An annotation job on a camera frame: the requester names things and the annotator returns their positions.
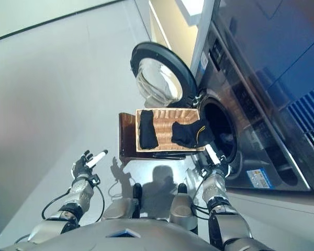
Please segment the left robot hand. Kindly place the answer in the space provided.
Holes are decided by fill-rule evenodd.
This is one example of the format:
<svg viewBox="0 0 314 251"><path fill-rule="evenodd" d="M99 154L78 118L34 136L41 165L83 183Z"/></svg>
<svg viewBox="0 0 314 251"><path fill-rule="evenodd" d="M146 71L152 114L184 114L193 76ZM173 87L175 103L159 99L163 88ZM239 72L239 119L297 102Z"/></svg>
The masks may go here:
<svg viewBox="0 0 314 251"><path fill-rule="evenodd" d="M107 154L108 150L103 150L97 155L93 155L90 150L86 150L71 168L73 178L78 178L82 174L91 176L93 168Z"/></svg>

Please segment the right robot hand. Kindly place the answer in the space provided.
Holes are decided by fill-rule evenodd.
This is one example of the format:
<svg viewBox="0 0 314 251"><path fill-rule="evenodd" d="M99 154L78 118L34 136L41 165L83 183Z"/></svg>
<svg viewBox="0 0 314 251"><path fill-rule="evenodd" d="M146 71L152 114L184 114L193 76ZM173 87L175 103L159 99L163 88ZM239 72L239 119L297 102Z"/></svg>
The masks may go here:
<svg viewBox="0 0 314 251"><path fill-rule="evenodd" d="M231 173L231 167L227 162L225 155L221 155L211 144L205 145L206 163L202 162L199 166L199 172L203 179L207 179L213 174L218 174L223 178L227 178Z"/></svg>

